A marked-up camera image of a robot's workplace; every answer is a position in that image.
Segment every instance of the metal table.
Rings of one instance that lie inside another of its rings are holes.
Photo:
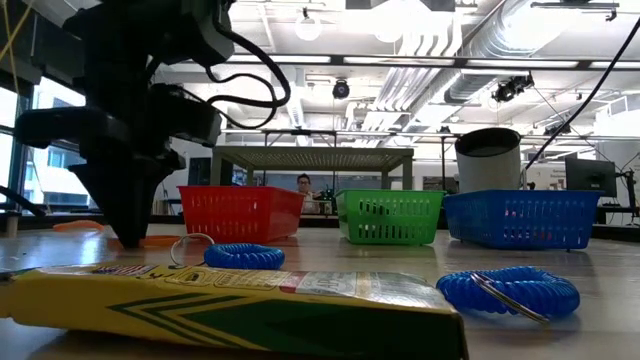
[[[382,189],[389,189],[389,172],[402,166],[402,188],[413,189],[413,149],[218,146],[213,149],[211,185],[220,185],[222,159],[247,170],[247,185],[253,185],[256,170],[353,171],[380,172]]]

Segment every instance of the man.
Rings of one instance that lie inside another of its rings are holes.
[[[318,203],[313,201],[313,199],[317,197],[317,195],[311,192],[311,178],[309,178],[309,175],[302,174],[298,176],[298,192],[304,194],[304,205],[302,206],[302,213],[317,214],[318,212],[320,212]]]

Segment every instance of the green plastic basket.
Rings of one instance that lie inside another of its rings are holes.
[[[431,244],[444,192],[343,190],[336,195],[340,231],[352,244]]]

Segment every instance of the white trash can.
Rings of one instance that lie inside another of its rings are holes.
[[[470,132],[456,141],[460,193],[520,188],[520,134],[505,128]]]

